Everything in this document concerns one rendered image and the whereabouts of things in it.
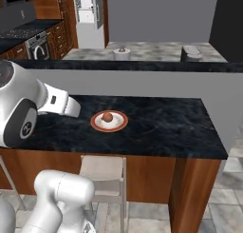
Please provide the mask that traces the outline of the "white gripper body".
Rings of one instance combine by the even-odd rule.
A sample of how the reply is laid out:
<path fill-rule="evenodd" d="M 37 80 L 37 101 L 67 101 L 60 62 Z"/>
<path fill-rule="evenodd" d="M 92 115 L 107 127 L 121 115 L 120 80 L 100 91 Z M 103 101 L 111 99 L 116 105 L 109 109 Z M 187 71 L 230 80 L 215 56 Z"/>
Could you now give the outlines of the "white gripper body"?
<path fill-rule="evenodd" d="M 81 111 L 81 105 L 72 97 L 68 97 L 65 106 L 64 115 L 68 117 L 78 118 Z"/>

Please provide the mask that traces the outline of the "white open fridge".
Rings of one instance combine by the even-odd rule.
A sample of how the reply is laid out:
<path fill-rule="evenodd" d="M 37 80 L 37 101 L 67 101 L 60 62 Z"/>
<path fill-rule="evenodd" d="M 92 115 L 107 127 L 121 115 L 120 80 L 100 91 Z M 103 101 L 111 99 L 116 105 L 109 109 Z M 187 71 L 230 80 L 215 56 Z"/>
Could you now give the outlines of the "white open fridge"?
<path fill-rule="evenodd" d="M 103 25 L 103 0 L 75 0 L 75 8 L 79 24 L 93 24 L 95 29 Z"/>

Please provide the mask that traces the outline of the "red-rimmed white plate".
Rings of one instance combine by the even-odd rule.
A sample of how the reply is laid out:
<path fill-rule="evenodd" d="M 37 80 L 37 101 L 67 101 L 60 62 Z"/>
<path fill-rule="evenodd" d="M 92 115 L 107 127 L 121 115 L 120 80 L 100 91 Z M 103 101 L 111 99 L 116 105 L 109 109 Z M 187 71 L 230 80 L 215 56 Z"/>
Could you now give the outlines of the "red-rimmed white plate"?
<path fill-rule="evenodd" d="M 112 120 L 107 122 L 103 118 L 110 114 Z M 128 124 L 127 116 L 117 110 L 104 110 L 96 113 L 90 120 L 93 128 L 101 132 L 116 132 L 124 129 Z"/>

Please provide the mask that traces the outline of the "beige bar stool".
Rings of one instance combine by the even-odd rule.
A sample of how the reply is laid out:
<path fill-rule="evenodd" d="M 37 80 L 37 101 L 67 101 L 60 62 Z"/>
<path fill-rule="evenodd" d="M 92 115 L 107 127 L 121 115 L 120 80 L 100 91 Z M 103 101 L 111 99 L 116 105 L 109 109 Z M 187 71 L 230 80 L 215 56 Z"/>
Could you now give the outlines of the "beige bar stool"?
<path fill-rule="evenodd" d="M 80 175 L 95 185 L 92 203 L 118 204 L 121 209 L 121 233 L 126 218 L 126 158 L 112 156 L 81 156 Z"/>

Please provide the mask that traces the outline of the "wooden kitchen cupboards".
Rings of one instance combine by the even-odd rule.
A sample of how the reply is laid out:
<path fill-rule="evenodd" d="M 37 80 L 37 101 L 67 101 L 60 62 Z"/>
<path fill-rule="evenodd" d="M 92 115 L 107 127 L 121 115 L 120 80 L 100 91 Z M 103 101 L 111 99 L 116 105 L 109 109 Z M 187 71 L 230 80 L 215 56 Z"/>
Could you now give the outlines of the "wooden kitchen cupboards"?
<path fill-rule="evenodd" d="M 34 5 L 36 19 L 15 29 L 45 27 L 49 59 L 63 59 L 77 46 L 73 0 L 0 0 L 0 9 L 25 2 Z M 27 40 L 0 38 L 0 59 L 29 59 Z"/>

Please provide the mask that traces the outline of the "black hob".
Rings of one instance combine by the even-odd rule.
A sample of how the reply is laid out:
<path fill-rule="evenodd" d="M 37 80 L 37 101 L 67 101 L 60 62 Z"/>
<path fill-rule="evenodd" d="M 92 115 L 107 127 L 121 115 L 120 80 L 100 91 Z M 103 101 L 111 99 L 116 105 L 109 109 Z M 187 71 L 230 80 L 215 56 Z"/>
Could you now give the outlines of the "black hob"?
<path fill-rule="evenodd" d="M 2 39 L 30 39 L 33 37 L 40 38 L 45 35 L 46 28 L 38 27 L 37 29 L 11 29 L 0 34 Z"/>

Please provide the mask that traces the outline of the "wooden kitchen island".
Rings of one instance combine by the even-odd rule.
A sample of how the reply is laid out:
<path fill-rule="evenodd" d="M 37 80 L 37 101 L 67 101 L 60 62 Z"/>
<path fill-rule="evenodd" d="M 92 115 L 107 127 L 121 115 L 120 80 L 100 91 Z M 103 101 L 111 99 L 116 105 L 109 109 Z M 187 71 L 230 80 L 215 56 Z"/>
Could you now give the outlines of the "wooden kitchen island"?
<path fill-rule="evenodd" d="M 77 173 L 82 155 L 126 158 L 127 199 L 168 204 L 172 233 L 197 233 L 216 174 L 228 154 L 197 98 L 77 96 L 78 118 L 39 117 L 34 134 L 15 149 L 0 147 L 22 194 L 32 194 L 43 169 Z M 128 118 L 116 132 L 90 124 L 104 110 Z"/>

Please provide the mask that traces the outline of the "grey range hood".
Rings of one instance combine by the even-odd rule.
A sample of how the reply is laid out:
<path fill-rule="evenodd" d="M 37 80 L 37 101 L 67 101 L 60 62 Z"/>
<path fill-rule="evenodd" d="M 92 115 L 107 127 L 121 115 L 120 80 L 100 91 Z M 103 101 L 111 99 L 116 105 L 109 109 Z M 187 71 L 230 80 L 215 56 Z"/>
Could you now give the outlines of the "grey range hood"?
<path fill-rule="evenodd" d="M 36 19 L 31 2 L 15 4 L 0 9 L 0 33 L 17 28 Z"/>

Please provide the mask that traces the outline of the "grey toaster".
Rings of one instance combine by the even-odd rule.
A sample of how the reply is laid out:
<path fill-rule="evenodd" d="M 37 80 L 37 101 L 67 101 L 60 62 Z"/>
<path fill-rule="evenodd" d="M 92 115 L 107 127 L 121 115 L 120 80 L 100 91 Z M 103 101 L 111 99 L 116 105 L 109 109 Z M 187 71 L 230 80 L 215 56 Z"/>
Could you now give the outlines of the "grey toaster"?
<path fill-rule="evenodd" d="M 185 45 L 181 49 L 180 61 L 181 62 L 199 62 L 202 54 L 195 46 Z"/>

